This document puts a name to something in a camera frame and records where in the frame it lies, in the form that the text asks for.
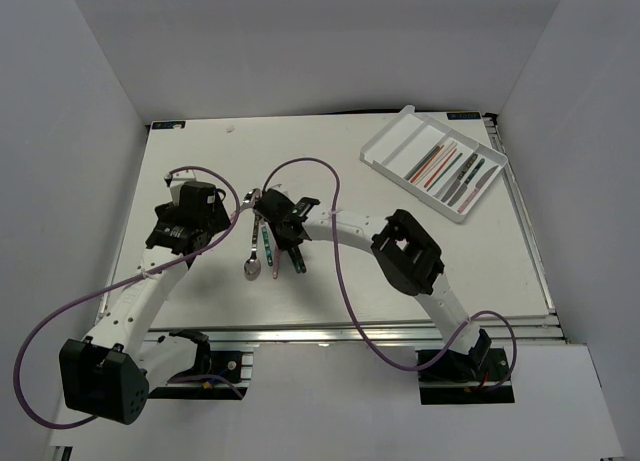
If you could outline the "pink handled knife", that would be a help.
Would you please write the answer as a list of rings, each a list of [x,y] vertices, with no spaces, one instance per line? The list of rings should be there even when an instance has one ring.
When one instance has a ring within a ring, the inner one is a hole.
[[[467,209],[469,204],[474,200],[474,198],[477,196],[477,194],[482,190],[484,185],[493,176],[493,174],[494,174],[494,172],[496,170],[497,170],[497,166],[494,166],[494,167],[490,168],[486,173],[483,174],[483,176],[480,178],[480,180],[476,183],[476,185],[474,187],[474,190],[469,194],[469,196],[465,199],[465,201],[458,208],[458,210],[457,210],[458,214],[462,214]]]

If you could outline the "green chopstick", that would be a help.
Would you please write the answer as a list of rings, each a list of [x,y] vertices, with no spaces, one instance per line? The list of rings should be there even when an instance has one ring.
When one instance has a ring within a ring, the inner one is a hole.
[[[431,148],[422,159],[404,176],[404,179],[410,181],[417,173],[419,173],[423,167],[430,162],[434,155],[436,155],[442,149],[442,145],[438,144]]]
[[[440,180],[456,165],[456,163],[462,156],[463,153],[458,154],[455,158],[453,158],[452,161],[450,161],[445,167],[443,167],[438,176],[429,185],[428,191],[431,191],[440,182]]]

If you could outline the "green marbled handle knife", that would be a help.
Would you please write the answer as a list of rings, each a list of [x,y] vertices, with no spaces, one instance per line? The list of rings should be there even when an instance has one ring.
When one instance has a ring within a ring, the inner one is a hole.
[[[452,198],[449,200],[449,202],[447,203],[447,205],[449,207],[453,207],[458,201],[459,199],[462,197],[462,195],[464,194],[464,192],[467,190],[468,185],[470,184],[471,180],[475,177],[475,175],[480,171],[480,169],[484,166],[486,159],[482,158],[474,167],[473,169],[470,171],[470,173],[467,175],[467,177],[465,178],[464,182],[459,186],[458,190],[454,193],[454,195],[452,196]]]

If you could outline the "white divided utensil tray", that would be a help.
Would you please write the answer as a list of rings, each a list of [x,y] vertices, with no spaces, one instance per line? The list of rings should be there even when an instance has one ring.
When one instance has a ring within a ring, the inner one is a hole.
[[[497,150],[454,129],[477,112],[445,119],[402,108],[360,150],[360,160],[449,220],[461,223],[507,165]]]

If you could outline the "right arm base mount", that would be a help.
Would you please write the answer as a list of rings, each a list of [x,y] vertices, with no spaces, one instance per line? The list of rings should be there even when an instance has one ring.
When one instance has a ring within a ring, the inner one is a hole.
[[[503,348],[490,348],[479,368],[448,351],[418,373],[420,402],[423,406],[514,404],[509,369]]]

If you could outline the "pink handled spoon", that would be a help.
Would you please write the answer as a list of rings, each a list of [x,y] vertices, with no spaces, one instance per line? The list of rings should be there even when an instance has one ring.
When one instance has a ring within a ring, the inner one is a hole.
[[[261,190],[259,188],[253,188],[252,190],[250,190],[245,197],[243,198],[242,202],[240,203],[240,207],[238,209],[236,209],[232,215],[233,216],[239,216],[241,215],[243,212],[247,211],[247,210],[252,210],[256,201],[259,199],[259,197],[261,196]]]

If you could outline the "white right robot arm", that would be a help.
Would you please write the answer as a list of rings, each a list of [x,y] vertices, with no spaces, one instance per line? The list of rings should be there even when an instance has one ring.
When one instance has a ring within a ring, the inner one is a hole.
[[[491,339],[452,290],[440,246],[408,211],[398,209],[387,217],[361,215],[326,207],[315,198],[293,202],[273,188],[255,202],[254,211],[282,250],[305,241],[330,241],[372,255],[391,287],[413,298],[445,341],[446,350],[427,361],[424,373],[462,382],[486,370]]]

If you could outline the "blue label sticker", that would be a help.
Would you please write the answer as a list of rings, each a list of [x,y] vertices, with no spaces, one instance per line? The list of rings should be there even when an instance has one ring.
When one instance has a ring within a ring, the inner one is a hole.
[[[482,116],[479,112],[474,111],[459,111],[459,112],[447,112],[446,113],[448,120],[481,120]]]
[[[186,122],[184,120],[172,120],[172,121],[156,121],[150,125],[152,130],[174,130],[184,129]]]

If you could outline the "green marbled handle fork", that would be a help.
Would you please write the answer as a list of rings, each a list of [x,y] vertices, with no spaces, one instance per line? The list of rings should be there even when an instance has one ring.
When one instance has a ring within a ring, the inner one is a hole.
[[[300,251],[300,248],[298,245],[293,246],[291,248],[289,248],[287,250],[289,257],[292,261],[292,264],[294,266],[294,269],[296,271],[297,274],[304,274],[307,272],[307,268],[302,256],[302,253]]]

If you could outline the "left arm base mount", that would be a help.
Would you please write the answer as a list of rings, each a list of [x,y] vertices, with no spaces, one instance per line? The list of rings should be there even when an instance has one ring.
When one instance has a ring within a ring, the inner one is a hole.
[[[167,341],[188,341],[195,347],[194,361],[188,369],[171,376],[183,378],[196,376],[191,381],[167,382],[149,394],[150,399],[240,401],[248,391],[242,375],[244,353],[239,350],[214,349],[210,338],[194,329],[170,331],[158,337],[156,344]]]

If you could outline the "pink handled fork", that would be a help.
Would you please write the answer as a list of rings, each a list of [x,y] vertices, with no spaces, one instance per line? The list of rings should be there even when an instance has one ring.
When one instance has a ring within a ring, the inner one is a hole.
[[[282,251],[279,248],[275,248],[273,251],[273,266],[272,266],[272,278],[276,280],[279,276],[280,260]]]

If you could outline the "green marbled handle spoon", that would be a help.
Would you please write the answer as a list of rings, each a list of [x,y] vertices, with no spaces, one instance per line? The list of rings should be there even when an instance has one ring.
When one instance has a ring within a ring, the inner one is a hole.
[[[265,256],[267,259],[267,264],[270,267],[272,267],[274,265],[274,257],[273,257],[271,242],[270,242],[269,231],[266,223],[263,220],[259,222],[259,227],[260,227],[260,232],[263,240],[263,246],[264,246]]]

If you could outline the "blue label sticker left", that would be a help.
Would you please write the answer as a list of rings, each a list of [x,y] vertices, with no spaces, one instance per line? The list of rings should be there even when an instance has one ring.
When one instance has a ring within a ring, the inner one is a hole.
[[[172,120],[172,121],[156,121],[150,125],[152,130],[174,130],[184,129],[186,122],[184,120]]]

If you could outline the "brown marbled handle spoon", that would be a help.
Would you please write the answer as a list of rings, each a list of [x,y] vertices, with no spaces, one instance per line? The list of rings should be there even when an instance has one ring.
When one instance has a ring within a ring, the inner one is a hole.
[[[252,227],[251,252],[243,265],[244,276],[249,281],[255,280],[261,272],[261,261],[258,256],[259,234],[260,217],[255,215]]]

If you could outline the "brown marbled handle knife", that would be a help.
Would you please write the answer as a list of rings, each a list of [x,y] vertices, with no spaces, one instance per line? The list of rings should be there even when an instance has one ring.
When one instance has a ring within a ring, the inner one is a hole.
[[[465,164],[460,168],[460,170],[459,170],[458,174],[455,176],[453,182],[451,183],[451,185],[449,186],[449,188],[447,189],[445,194],[440,198],[440,200],[442,202],[448,201],[453,196],[453,194],[456,192],[456,190],[458,189],[459,185],[461,184],[462,179],[465,177],[466,173],[469,171],[469,169],[476,162],[477,157],[478,157],[477,154],[471,155],[468,158],[468,160],[465,162]]]

